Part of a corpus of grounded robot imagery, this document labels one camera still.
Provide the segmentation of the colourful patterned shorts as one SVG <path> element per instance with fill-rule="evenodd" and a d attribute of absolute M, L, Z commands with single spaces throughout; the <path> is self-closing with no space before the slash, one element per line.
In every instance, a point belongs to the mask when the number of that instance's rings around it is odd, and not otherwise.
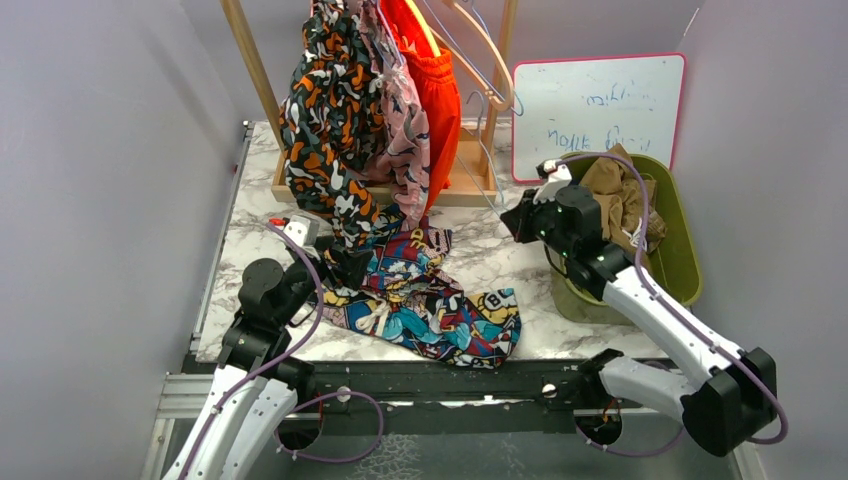
<path fill-rule="evenodd" d="M 442 269 L 451 230 L 427 218 L 408 231 L 402 224 L 398 207 L 381 212 L 361 287 L 325 288 L 324 319 L 449 365 L 500 367 L 521 334 L 513 289 L 466 294 Z"/>

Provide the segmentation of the tan khaki shorts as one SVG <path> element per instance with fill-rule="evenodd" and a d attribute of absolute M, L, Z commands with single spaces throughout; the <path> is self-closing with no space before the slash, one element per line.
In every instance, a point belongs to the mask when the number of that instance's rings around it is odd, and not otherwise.
<path fill-rule="evenodd" d="M 601 208 L 602 238 L 635 254 L 641 239 L 643 201 L 649 202 L 647 252 L 651 253 L 666 237 L 667 226 L 656 212 L 657 182 L 641 176 L 647 197 L 642 195 L 636 176 L 614 159 L 601 157 L 594 161 L 580 181 L 593 194 Z"/>

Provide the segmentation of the light blue wire hanger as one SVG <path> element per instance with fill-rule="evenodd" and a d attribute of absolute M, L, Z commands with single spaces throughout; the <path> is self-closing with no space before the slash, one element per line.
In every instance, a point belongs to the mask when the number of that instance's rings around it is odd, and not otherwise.
<path fill-rule="evenodd" d="M 518 1 L 508 0 L 503 3 L 499 36 L 496 42 L 492 41 L 487 23 L 477 8 L 477 1 L 467 1 L 467 6 L 472 18 L 479 26 L 485 45 L 492 55 L 494 65 L 494 73 L 490 77 L 485 77 L 479 67 L 469 62 L 476 82 L 496 112 L 510 112 L 522 116 L 525 112 L 524 105 L 515 91 L 512 71 L 508 65 Z"/>
<path fill-rule="evenodd" d="M 499 216 L 505 211 L 504 189 L 497 176 L 492 141 L 485 140 L 483 135 L 483 117 L 488 113 L 490 103 L 482 92 L 475 90 L 467 97 L 465 104 L 469 105 L 475 97 L 480 100 L 480 110 L 474 128 L 471 129 L 468 122 L 464 122 L 461 127 L 455 156 L 461 170 L 457 172 L 453 203 L 462 207 L 483 207 L 487 204 Z"/>

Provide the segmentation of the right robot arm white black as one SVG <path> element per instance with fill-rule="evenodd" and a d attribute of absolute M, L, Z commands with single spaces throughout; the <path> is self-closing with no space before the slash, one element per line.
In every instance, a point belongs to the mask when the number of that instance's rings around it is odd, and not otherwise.
<path fill-rule="evenodd" d="M 675 420 L 707 453 L 723 457 L 779 421 L 771 442 L 788 433 L 777 399 L 776 363 L 707 328 L 670 297 L 631 255 L 601 237 L 600 207 L 579 185 L 528 189 L 500 216 L 513 239 L 540 241 L 565 262 L 565 278 L 627 317 L 660 346 L 676 372 L 606 349 L 569 374 L 558 396 L 579 407 L 630 400 Z"/>

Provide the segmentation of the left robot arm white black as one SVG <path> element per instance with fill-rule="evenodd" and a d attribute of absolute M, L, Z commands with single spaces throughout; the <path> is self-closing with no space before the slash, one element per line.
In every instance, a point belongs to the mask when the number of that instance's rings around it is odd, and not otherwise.
<path fill-rule="evenodd" d="M 242 479 L 287 416 L 339 395 L 317 394 L 313 365 L 294 356 L 324 315 L 327 268 L 290 236 L 282 240 L 291 266 L 260 258 L 243 273 L 240 308 L 167 479 Z"/>

